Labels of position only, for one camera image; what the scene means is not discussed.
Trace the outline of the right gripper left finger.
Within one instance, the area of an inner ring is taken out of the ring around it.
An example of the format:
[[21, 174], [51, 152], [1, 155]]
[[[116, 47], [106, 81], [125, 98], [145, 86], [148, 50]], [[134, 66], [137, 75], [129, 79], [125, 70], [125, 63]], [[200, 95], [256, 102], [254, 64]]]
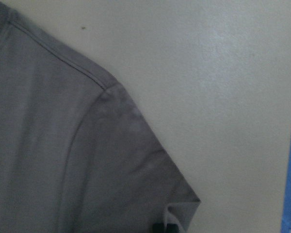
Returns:
[[153, 233], [165, 233], [166, 225], [162, 223], [154, 223], [153, 224]]

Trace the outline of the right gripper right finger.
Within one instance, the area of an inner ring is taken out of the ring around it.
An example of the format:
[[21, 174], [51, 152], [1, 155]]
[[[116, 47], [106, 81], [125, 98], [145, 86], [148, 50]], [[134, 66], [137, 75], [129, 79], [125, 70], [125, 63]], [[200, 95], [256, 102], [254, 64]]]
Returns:
[[166, 225], [166, 233], [178, 233], [178, 225], [177, 224], [167, 224]]

